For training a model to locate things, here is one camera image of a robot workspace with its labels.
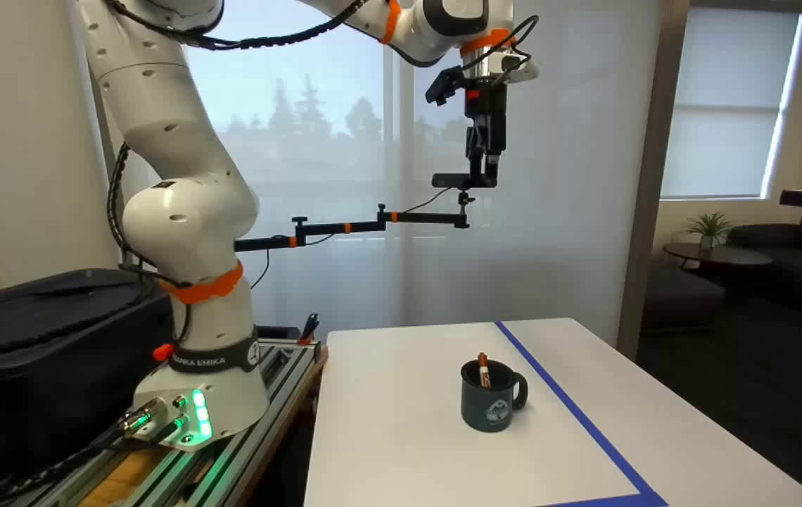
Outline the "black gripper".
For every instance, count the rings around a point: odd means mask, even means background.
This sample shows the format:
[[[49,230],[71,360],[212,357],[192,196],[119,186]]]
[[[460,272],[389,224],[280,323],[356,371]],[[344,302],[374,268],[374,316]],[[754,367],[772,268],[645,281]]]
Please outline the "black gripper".
[[[485,176],[488,186],[498,186],[498,155],[506,150],[506,86],[489,81],[468,81],[464,85],[464,115],[470,117],[468,127],[468,175],[481,175],[485,157]]]

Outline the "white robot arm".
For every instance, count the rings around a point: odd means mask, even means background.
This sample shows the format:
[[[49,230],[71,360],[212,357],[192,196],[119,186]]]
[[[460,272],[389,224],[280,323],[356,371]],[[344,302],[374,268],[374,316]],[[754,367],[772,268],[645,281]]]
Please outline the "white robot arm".
[[[333,27],[371,37],[418,67],[444,53],[427,99],[464,99],[470,168],[454,189],[498,182],[506,150],[506,86],[536,74],[519,48],[513,0],[305,0]],[[154,353],[123,430],[143,443],[199,450],[251,429],[267,412],[259,327],[236,240],[256,223],[259,199],[215,133],[192,71],[188,44],[219,50],[226,0],[76,0],[91,75],[107,112],[159,182],[123,203],[119,240],[159,268],[161,286],[183,306],[174,340]]]

